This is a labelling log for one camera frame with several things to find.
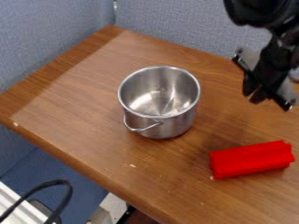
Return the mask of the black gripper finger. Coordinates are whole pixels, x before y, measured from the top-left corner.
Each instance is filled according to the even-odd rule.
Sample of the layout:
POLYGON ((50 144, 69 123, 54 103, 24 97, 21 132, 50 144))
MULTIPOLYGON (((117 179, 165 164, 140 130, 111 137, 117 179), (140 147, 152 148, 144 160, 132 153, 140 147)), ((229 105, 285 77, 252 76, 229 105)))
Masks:
POLYGON ((251 97, 257 97, 259 95, 259 82, 251 72, 244 72, 243 95, 251 97))
POLYGON ((271 94, 267 92, 267 90, 261 87, 257 87, 251 94, 249 102, 253 104, 259 104, 264 100, 268 100, 271 98, 271 94))

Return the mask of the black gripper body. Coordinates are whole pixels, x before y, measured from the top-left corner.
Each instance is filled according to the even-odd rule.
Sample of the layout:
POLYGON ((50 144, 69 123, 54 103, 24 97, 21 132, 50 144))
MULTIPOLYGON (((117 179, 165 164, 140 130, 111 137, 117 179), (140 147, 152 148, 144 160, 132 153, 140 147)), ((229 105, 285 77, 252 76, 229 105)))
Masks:
POLYGON ((239 47, 231 59, 243 72, 251 72, 259 86, 271 94, 271 98, 283 111, 289 111, 297 104, 297 93, 289 80, 289 66, 269 53, 239 47))

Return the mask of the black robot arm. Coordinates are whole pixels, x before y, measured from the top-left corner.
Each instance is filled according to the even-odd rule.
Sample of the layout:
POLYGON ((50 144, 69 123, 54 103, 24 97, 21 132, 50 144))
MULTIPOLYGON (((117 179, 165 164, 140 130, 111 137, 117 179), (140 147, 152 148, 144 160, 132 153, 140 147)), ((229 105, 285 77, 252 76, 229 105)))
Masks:
POLYGON ((283 111, 299 104, 289 74, 299 70, 299 0, 223 0, 231 21, 264 28, 271 39, 260 53, 239 47, 232 57, 244 72, 243 95, 273 100, 283 111))

